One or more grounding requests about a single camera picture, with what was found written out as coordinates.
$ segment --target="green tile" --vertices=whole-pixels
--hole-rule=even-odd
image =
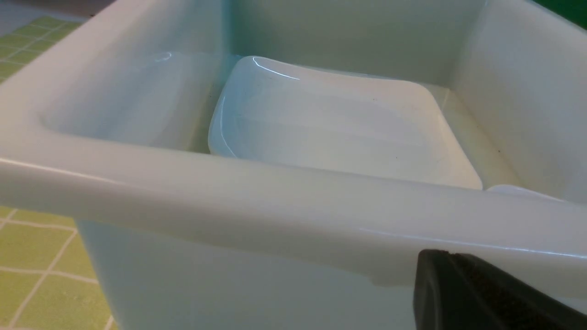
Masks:
[[[47,276],[29,301],[17,328],[102,330],[110,310],[97,284]]]
[[[46,35],[50,29],[41,28],[40,26],[33,26],[33,25],[26,25],[19,29],[13,31],[13,34],[16,35],[23,35],[23,36],[30,36],[31,38],[40,38],[43,35]]]
[[[18,306],[25,300],[40,274],[0,271],[0,326],[8,326]]]
[[[14,48],[23,48],[34,39],[21,35],[5,35],[0,36],[0,46],[8,46]]]
[[[63,23],[65,22],[49,16],[43,16],[31,22],[33,25],[48,29],[55,29]]]
[[[66,31],[73,31],[73,30],[79,28],[81,25],[82,25],[82,23],[79,23],[79,22],[66,22],[62,26],[60,26],[59,29],[66,30]]]
[[[90,258],[87,256],[82,239],[79,235],[69,243],[67,249],[55,265],[54,270],[62,271],[83,277],[96,278]]]
[[[14,210],[12,207],[0,206],[0,218],[5,218]]]
[[[0,77],[8,78],[16,71],[20,70],[24,65],[16,63],[8,63],[0,61]]]
[[[75,227],[75,222],[72,218],[62,217],[61,215],[54,215],[49,213],[39,213],[26,210],[18,210],[12,218],[14,220],[28,221],[38,224],[57,224],[68,227]]]
[[[0,59],[7,58],[8,56],[14,54],[14,52],[16,51],[16,48],[0,46]]]
[[[10,62],[29,64],[42,53],[31,52],[29,50],[21,50],[20,52],[10,56],[7,60]]]
[[[0,266],[46,270],[71,231],[5,224],[0,230]]]
[[[48,35],[44,36],[43,39],[57,42],[57,41],[65,38],[65,36],[67,36],[70,33],[71,33],[71,31],[67,31],[67,30],[55,30],[53,32],[50,32]]]
[[[55,43],[47,40],[38,40],[35,41],[32,45],[28,46],[27,50],[33,50],[35,52],[44,52],[47,49],[51,48]]]

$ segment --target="white plastic bin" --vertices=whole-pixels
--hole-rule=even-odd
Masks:
[[[0,202],[79,219],[124,330],[410,329],[424,248],[586,312],[586,53],[523,0],[118,0],[0,86]],[[210,155],[249,55],[417,82],[485,188],[570,203]]]

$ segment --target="tile grout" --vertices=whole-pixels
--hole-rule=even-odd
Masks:
[[[59,224],[41,224],[41,223],[34,223],[31,221],[23,221],[23,220],[13,220],[13,219],[0,219],[7,224],[19,224],[19,225],[27,225],[29,227],[36,227],[36,228],[51,228],[51,229],[59,229],[59,230],[67,230],[67,231],[75,231],[75,227],[69,227],[66,225],[59,225]]]
[[[59,250],[59,252],[57,252],[57,255],[55,256],[55,258],[53,259],[51,264],[49,264],[49,268],[47,268],[47,270],[43,272],[43,274],[41,275],[41,278],[37,281],[37,283],[32,288],[30,293],[26,296],[25,300],[20,304],[20,306],[18,306],[18,309],[15,312],[15,315],[12,317],[12,320],[8,324],[8,328],[13,328],[16,325],[16,322],[21,317],[22,312],[25,310],[25,307],[28,305],[29,301],[35,295],[35,293],[37,292],[37,290],[39,289],[41,284],[43,284],[45,278],[47,278],[47,276],[49,275],[49,272],[51,272],[53,270],[53,267],[55,267],[55,265],[57,264],[59,259],[61,259],[61,256],[63,255],[63,253],[65,253],[65,249],[67,249],[67,247],[73,241],[73,239],[75,238],[76,235],[77,235],[77,230],[75,230],[71,234],[71,236],[69,236],[68,240],[65,241],[65,243],[61,247],[61,250]]]
[[[4,218],[4,219],[0,218],[0,230],[2,230],[2,228],[4,228],[4,225],[6,224],[6,222],[8,222],[16,212],[18,212],[18,209],[13,208],[12,211],[10,211],[8,213],[8,215],[6,215],[6,218]]]
[[[17,274],[44,274],[47,272],[47,271],[40,271],[40,270],[23,270],[20,268],[11,268],[11,267],[4,267],[4,266],[0,266],[0,271],[13,272],[13,273],[17,273]],[[81,275],[71,274],[68,272],[49,271],[49,275],[66,277],[66,278],[70,278],[72,280],[77,280],[77,281],[81,281],[81,282],[85,282],[85,283],[98,284],[98,280],[95,278],[84,277]]]
[[[114,318],[112,317],[112,315],[108,318],[108,321],[106,322],[106,326],[104,327],[104,330],[110,330],[110,328],[112,328],[112,324],[114,323]]]

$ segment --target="tiled surface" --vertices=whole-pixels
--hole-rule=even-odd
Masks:
[[[65,38],[81,23],[44,16],[0,36],[0,83]]]
[[[0,83],[79,25],[42,17],[0,36]],[[73,219],[0,206],[5,329],[117,329]]]

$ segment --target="white plastic tray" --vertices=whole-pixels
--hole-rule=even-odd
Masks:
[[[416,83],[241,59],[216,107],[214,154],[481,189],[430,92]]]

